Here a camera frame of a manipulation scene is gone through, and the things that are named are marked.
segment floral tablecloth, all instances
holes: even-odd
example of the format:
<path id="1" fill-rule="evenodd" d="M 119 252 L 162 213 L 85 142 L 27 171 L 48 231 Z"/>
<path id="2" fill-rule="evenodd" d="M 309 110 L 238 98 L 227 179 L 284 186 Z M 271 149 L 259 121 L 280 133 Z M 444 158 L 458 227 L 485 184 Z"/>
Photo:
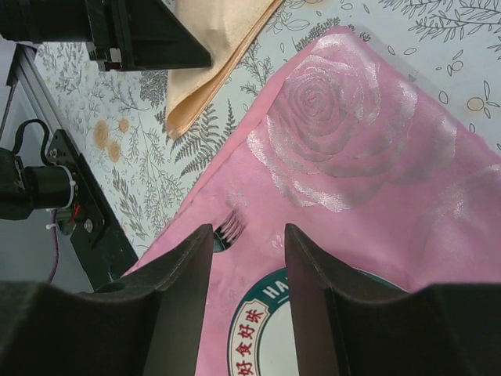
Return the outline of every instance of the floral tablecloth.
<path id="1" fill-rule="evenodd" d="M 139 256 L 268 78 L 338 24 L 501 153 L 499 0 L 284 0 L 189 133 L 175 142 L 163 132 L 167 72 L 102 73 L 80 43 L 40 48 L 36 63 L 66 130 Z"/>

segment purple cable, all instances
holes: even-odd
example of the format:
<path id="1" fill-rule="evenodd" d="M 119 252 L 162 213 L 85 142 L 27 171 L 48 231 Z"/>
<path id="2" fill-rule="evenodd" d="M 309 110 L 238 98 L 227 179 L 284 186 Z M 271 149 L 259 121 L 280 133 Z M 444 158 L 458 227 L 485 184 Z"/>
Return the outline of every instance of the purple cable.
<path id="1" fill-rule="evenodd" d="M 56 215 L 57 215 L 57 210 L 54 209 L 52 210 L 52 223 L 56 224 Z M 59 264 L 59 243 L 57 242 L 57 232 L 56 232 L 56 227 L 54 226 L 53 228 L 50 229 L 52 231 L 52 238 L 54 239 L 54 265 L 52 266 L 52 270 L 50 272 L 49 278 L 47 279 L 47 282 L 52 283 L 52 280 L 54 279 L 54 276 L 56 275 L 56 270 L 57 270 L 57 264 Z"/>

